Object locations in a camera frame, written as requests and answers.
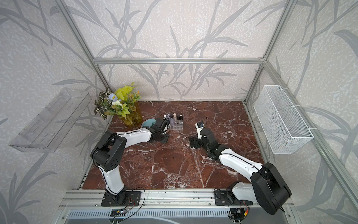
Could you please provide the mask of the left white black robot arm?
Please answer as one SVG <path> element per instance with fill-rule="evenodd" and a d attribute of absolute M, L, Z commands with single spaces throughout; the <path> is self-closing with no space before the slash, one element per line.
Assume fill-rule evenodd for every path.
<path fill-rule="evenodd" d="M 111 197 L 118 201 L 125 195 L 125 185 L 118 168 L 125 149 L 144 142 L 157 141 L 165 144 L 169 138 L 169 127 L 170 119 L 161 118 L 134 131 L 105 132 L 90 156 L 100 169 L 106 183 L 106 191 Z"/>

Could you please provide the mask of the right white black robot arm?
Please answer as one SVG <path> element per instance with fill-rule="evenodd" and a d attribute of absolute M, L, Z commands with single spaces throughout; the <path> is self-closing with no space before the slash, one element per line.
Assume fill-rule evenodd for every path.
<path fill-rule="evenodd" d="M 246 201 L 258 203 L 268 214 L 274 215 L 292 196 L 275 165 L 270 162 L 254 162 L 237 154 L 231 148 L 218 143 L 209 128 L 196 129 L 197 137 L 189 138 L 190 147 L 205 149 L 212 160 L 235 170 L 250 181 L 236 182 L 227 188 L 231 204 L 237 205 Z"/>

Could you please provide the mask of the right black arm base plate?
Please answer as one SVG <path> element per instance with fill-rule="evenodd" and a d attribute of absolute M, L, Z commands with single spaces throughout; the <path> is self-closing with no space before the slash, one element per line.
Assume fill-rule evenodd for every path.
<path fill-rule="evenodd" d="M 239 183 L 239 182 L 236 181 L 236 182 L 232 183 L 225 190 L 215 188 L 213 191 L 214 198 L 215 198 L 215 205 L 217 205 L 217 206 L 239 205 L 240 203 L 233 193 L 233 187 L 237 183 Z"/>

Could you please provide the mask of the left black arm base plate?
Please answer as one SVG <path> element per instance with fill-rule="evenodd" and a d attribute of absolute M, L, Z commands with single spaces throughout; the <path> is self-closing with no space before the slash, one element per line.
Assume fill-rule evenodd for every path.
<path fill-rule="evenodd" d="M 109 191 L 105 191 L 101 206 L 113 207 L 113 206 L 130 206 L 137 207 L 141 199 L 141 191 L 125 191 L 122 190 L 118 194 L 114 195 Z"/>

